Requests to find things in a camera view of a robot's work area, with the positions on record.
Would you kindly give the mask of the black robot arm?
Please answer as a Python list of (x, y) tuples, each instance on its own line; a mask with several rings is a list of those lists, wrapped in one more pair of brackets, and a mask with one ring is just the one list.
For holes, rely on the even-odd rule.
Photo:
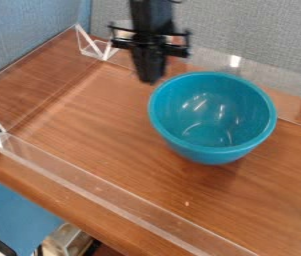
[(176, 0), (128, 0), (132, 28), (108, 25), (111, 45), (131, 53), (138, 79), (154, 84), (164, 75), (168, 56), (187, 58), (190, 35), (175, 31), (172, 5)]

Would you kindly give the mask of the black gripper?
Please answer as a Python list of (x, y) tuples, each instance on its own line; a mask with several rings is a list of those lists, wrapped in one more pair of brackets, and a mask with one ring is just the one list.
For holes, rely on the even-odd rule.
[[(155, 83), (164, 74), (166, 56), (186, 58), (190, 53), (190, 32), (176, 32), (171, 21), (156, 27), (131, 25), (130, 28), (108, 25), (113, 48), (131, 50), (138, 78), (142, 82)], [(151, 55), (151, 73), (148, 71), (147, 50)]]

